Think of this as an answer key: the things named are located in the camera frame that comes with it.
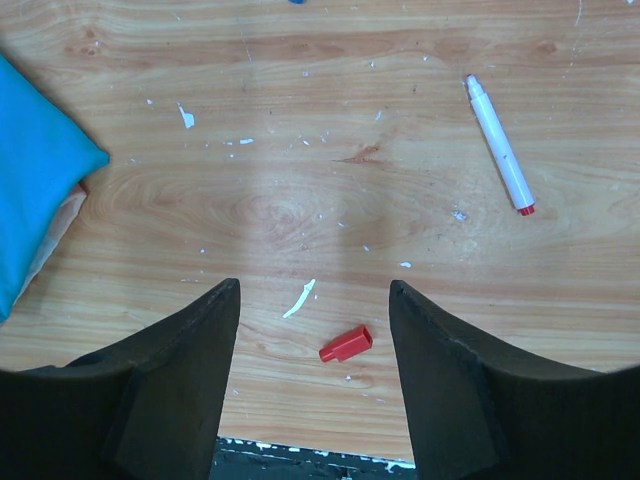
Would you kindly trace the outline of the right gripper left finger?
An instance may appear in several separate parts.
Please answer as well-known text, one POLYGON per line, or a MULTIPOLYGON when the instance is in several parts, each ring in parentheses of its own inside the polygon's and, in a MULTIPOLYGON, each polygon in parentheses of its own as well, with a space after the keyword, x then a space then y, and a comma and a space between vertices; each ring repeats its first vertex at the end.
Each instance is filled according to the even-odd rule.
POLYGON ((227 279, 66 366, 1 374, 5 479, 206 479, 240 316, 227 279))

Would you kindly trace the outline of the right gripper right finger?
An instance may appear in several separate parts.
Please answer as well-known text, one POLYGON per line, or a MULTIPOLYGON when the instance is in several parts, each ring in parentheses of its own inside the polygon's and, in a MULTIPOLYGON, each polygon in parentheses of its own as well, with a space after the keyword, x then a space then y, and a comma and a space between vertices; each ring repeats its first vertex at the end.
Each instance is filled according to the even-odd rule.
POLYGON ((389 321, 421 479, 635 479, 639 370, 515 347, 401 280, 389 321))

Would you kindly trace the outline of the red marker cap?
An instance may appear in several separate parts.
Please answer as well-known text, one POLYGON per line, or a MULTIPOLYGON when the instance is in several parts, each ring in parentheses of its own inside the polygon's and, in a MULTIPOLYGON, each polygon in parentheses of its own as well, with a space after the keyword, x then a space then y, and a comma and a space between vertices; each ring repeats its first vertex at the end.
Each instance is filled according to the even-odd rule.
POLYGON ((373 337, 365 325, 360 325, 329 342, 319 350, 323 363, 343 362, 359 355, 373 346, 373 337))

